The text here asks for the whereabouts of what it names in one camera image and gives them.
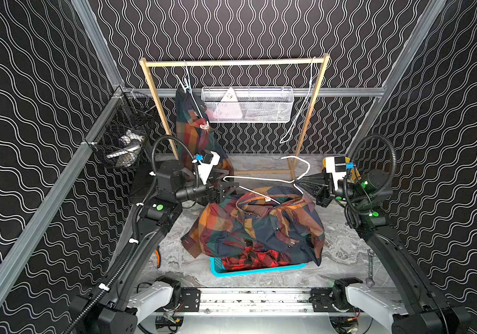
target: wooden clothes rack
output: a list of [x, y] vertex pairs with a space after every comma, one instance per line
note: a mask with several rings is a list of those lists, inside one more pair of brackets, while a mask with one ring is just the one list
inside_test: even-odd
[[[329, 54], [324, 54], [322, 58], [296, 58], [296, 59], [258, 59], [258, 60], [196, 60], [192, 62], [148, 62], [145, 58], [140, 59], [140, 65], [144, 71], [145, 80], [148, 83], [149, 89], [151, 90], [151, 95], [155, 101], [156, 109], [159, 112], [160, 119], [162, 120], [162, 125], [166, 134], [171, 135], [172, 131], [164, 114], [164, 109], [162, 108], [162, 103], [160, 102], [159, 94], [157, 93], [155, 82], [153, 81], [153, 76], [151, 75], [151, 67], [184, 67], [184, 66], [249, 66], [249, 65], [288, 65], [288, 64], [298, 64], [298, 63], [322, 63], [320, 66], [320, 71], [318, 77], [316, 78], [316, 83], [313, 90], [313, 95], [310, 98], [309, 110], [305, 117], [305, 122], [302, 126], [302, 133], [300, 134], [300, 139], [298, 141], [298, 146], [296, 146], [295, 155], [298, 156], [302, 150], [302, 144], [305, 138], [305, 132], [309, 127], [309, 120], [314, 110], [314, 104], [316, 103], [316, 98], [318, 97], [318, 91], [322, 85], [322, 80], [326, 72], [326, 68], [329, 63]], [[178, 159], [177, 147], [175, 143], [170, 141], [173, 154], [175, 158]], [[294, 167], [297, 159], [288, 159], [288, 169], [287, 170], [235, 170], [235, 175], [245, 175], [245, 174], [274, 174], [274, 173], [290, 173], [290, 177], [293, 180]]]

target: black wallpaper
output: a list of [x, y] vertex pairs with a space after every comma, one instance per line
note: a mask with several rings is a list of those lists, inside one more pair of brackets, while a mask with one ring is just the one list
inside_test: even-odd
[[[148, 88], [138, 60], [267, 59], [331, 55], [323, 87], [381, 87], [427, 0], [90, 0], [127, 87]], [[307, 87], [309, 65], [192, 67], [193, 87]], [[319, 65], [313, 66], [313, 78]], [[154, 68], [159, 88], [176, 88], [184, 68]], [[295, 101], [299, 106], [300, 99]], [[344, 153], [371, 99], [321, 98], [303, 153]], [[175, 121], [173, 102], [164, 101]], [[229, 153], [289, 153], [288, 124], [218, 124]]]
[[[389, 216], [477, 333], [477, 2], [447, 2], [371, 132], [387, 135], [400, 159]], [[384, 159], [369, 143], [360, 168]]]
[[[0, 263], [113, 88], [68, 0], [0, 2]], [[0, 310], [0, 333], [54, 333], [106, 271], [130, 173], [89, 162]]]

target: cable tie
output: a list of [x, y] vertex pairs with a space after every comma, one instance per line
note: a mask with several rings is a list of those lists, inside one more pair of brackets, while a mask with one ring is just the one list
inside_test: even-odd
[[110, 291], [110, 288], [103, 283], [101, 283], [98, 288], [100, 288], [101, 290], [105, 290], [107, 292]]

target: plaid jacket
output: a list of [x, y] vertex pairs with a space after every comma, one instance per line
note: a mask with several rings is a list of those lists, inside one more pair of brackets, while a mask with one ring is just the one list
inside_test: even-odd
[[275, 250], [286, 264], [314, 261], [320, 265], [324, 228], [314, 202], [296, 188], [271, 186], [255, 189], [281, 204], [266, 202], [249, 192], [209, 204], [190, 231], [181, 238], [193, 257], [238, 257], [247, 247], [257, 252]]
[[[194, 155], [201, 153], [202, 150], [215, 151], [220, 155], [220, 163], [215, 168], [228, 170], [229, 175], [233, 175], [233, 165], [222, 146], [214, 137], [213, 129], [211, 127], [202, 129], [209, 125], [209, 123], [205, 113], [205, 104], [201, 98], [178, 89], [175, 93], [175, 111], [177, 112], [177, 120], [175, 122], [177, 138], [182, 140]], [[177, 150], [179, 161], [186, 168], [192, 170], [192, 160], [186, 151], [181, 146], [177, 146]]]

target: marble floor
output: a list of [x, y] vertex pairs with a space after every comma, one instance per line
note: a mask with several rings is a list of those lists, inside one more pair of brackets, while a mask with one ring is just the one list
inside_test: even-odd
[[[236, 155], [231, 161], [236, 170], [279, 170], [287, 168], [287, 162], [281, 156]], [[315, 174], [321, 170], [322, 157], [303, 155], [311, 168], [308, 174]], [[299, 162], [296, 166], [296, 175], [303, 173], [306, 164]], [[288, 179], [286, 174], [259, 175], [255, 177], [270, 177]], [[241, 180], [241, 185], [254, 189], [261, 186], [273, 185], [274, 182]], [[357, 233], [351, 230], [344, 219], [343, 208], [337, 204], [330, 204], [327, 208], [317, 207], [316, 210], [322, 219], [326, 233], [326, 241], [322, 251], [322, 264], [317, 266], [310, 262], [303, 269], [280, 271], [267, 274], [244, 275], [228, 278], [215, 277], [210, 270], [209, 257], [202, 254], [194, 259], [181, 244], [181, 237], [190, 229], [203, 207], [195, 205], [192, 209], [183, 210], [170, 233], [160, 244], [162, 264], [156, 268], [155, 256], [141, 273], [138, 282], [151, 282], [159, 276], [166, 275], [175, 278], [183, 286], [203, 287], [244, 287], [244, 288], [277, 288], [277, 287], [324, 287], [331, 286], [337, 278], [355, 276], [363, 281], [368, 276], [368, 246]], [[120, 245], [128, 239], [130, 226], [125, 230]], [[374, 281], [376, 287], [394, 286], [381, 262], [374, 257]]]

